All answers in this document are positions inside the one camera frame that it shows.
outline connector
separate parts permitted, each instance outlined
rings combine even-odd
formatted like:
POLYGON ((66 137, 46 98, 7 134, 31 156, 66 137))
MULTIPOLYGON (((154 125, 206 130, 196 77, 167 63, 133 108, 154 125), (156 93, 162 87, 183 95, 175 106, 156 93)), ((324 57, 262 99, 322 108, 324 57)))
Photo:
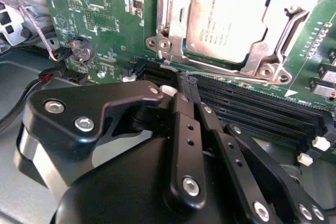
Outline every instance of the connector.
POLYGON ((71 81, 77 85, 83 85, 88 80, 88 75, 85 73, 78 73, 71 69, 68 69, 65 77, 68 79, 68 81, 71 81))
POLYGON ((321 137, 321 136, 317 136, 313 141, 312 141, 312 145, 317 148, 320 149, 322 151, 326 151, 327 149, 330 148, 330 142, 325 138, 325 137, 321 137))
POLYGON ((59 66, 55 68, 48 68, 38 74, 39 78, 43 78, 45 75, 50 74, 52 78, 62 77, 67 71, 66 66, 59 66))
POLYGON ((313 163, 313 159, 305 153, 300 153, 298 156, 298 162, 302 165, 310 166, 313 163))

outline silver rivet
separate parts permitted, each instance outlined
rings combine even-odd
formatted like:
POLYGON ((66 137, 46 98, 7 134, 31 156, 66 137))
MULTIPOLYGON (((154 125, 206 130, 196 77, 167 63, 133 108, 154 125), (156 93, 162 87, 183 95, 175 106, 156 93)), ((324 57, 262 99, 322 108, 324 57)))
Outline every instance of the silver rivet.
POLYGON ((233 129, 234 129, 235 132, 238 133, 238 134, 242 133, 241 129, 238 128, 237 126, 233 126, 233 129))
POLYGON ((91 119, 81 116, 75 120, 75 126, 80 131, 89 132, 93 130, 95 125, 91 119))
POLYGON ((190 196, 197 196, 200 193, 200 187, 198 186, 197 182, 193 180, 192 178, 186 177, 182 181, 182 185, 184 190, 190 195, 190 196))
POLYGON ((257 213, 257 215, 264 221, 269 221, 269 213, 266 209, 266 207, 261 204, 260 202, 256 201, 253 204, 254 210, 257 213))
POLYGON ((154 94, 158 94, 158 93, 159 93, 158 90, 155 89, 155 88, 149 88, 149 90, 150 90, 152 93, 154 93, 154 94))
POLYGON ((44 108, 46 109, 46 111, 48 111, 49 113, 53 113, 53 114, 59 114, 62 113, 64 111, 64 105, 58 101, 49 101, 46 102, 46 104, 44 104, 44 108))
POLYGON ((97 72, 97 76, 98 76, 98 78, 103 79, 106 76, 106 72, 99 70, 97 72))
POLYGON ((189 102, 189 99, 187 97, 185 97, 185 95, 181 96, 181 99, 185 102, 189 102))
POLYGON ((319 218, 320 220, 324 220, 323 214, 316 206, 312 206, 312 209, 313 209, 314 214, 317 216, 317 218, 319 218))
POLYGON ((307 220, 312 220, 313 217, 312 217, 311 213, 308 211, 308 209, 304 205, 300 204, 299 209, 300 209, 301 213, 303 214, 303 216, 305 216, 305 218, 307 220))
POLYGON ((204 107, 204 110, 205 110, 207 113, 209 113, 209 114, 212 113, 212 110, 211 110, 208 106, 205 106, 205 107, 204 107))

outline black wire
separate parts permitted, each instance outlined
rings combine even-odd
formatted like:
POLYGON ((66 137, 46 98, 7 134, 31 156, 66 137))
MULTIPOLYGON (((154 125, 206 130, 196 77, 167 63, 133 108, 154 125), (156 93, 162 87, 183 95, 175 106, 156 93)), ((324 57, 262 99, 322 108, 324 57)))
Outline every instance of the black wire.
POLYGON ((38 79, 31 81, 25 90, 23 91, 20 99, 17 101, 17 103, 14 105, 14 107, 0 120, 0 133, 2 133, 5 129, 7 129, 11 123, 14 122, 14 120, 20 115, 20 113, 23 111, 27 95, 31 92, 41 90, 43 87, 45 87, 49 81, 39 81, 38 79))

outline cable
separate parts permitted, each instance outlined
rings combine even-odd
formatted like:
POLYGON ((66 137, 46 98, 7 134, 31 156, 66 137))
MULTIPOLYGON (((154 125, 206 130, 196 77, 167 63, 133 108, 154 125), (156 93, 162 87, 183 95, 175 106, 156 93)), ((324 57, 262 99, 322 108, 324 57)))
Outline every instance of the cable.
POLYGON ((54 53, 52 52, 52 48, 50 47, 46 37, 44 36, 43 32, 41 31, 41 29, 39 28, 39 26, 36 24, 35 19, 33 18, 33 16, 29 13, 29 11, 26 9, 24 3, 21 0, 15 0, 18 5, 19 5, 19 10, 20 12, 26 16, 30 22, 32 23, 32 25, 35 27, 37 33, 39 34, 43 44, 45 45, 45 47, 47 48, 49 55, 51 57, 52 60, 57 61, 56 57, 54 56, 54 53))
POLYGON ((41 90, 44 88, 50 81, 51 74, 46 74, 45 76, 31 81, 25 90, 23 91, 20 99, 14 105, 14 107, 0 120, 0 133, 7 129, 11 123, 20 115, 23 111, 27 97, 30 93, 41 90))

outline mounting hole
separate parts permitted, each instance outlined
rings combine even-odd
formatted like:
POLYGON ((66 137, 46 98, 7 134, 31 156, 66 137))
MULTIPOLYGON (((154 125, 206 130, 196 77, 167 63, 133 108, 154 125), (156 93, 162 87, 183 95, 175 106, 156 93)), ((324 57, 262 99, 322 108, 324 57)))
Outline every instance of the mounting hole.
POLYGON ((162 48, 167 48, 167 46, 168 46, 167 42, 161 42, 160 43, 160 47, 162 47, 162 48))
POLYGON ((242 167, 242 166, 243 166, 242 162, 241 162, 239 159, 236 159, 236 164, 237 164, 239 167, 242 167))
POLYGON ((261 76, 270 76, 272 72, 269 69, 264 69, 261 71, 261 76))
POLYGON ((6 26, 6 32, 7 32, 8 34, 12 34, 12 33, 14 32, 13 27, 12 27, 11 25, 6 26))
POLYGON ((190 146, 194 146, 195 145, 195 143, 194 143, 194 141, 192 141, 191 139, 187 139, 187 143, 188 143, 188 145, 190 145, 190 146))
POLYGON ((280 78, 279 78, 279 81, 282 82, 282 83, 284 83, 288 80, 289 80, 288 76, 280 76, 280 78))
POLYGON ((154 42, 154 40, 150 40, 150 41, 148 41, 148 45, 149 45, 150 47, 155 47, 155 42, 154 42))

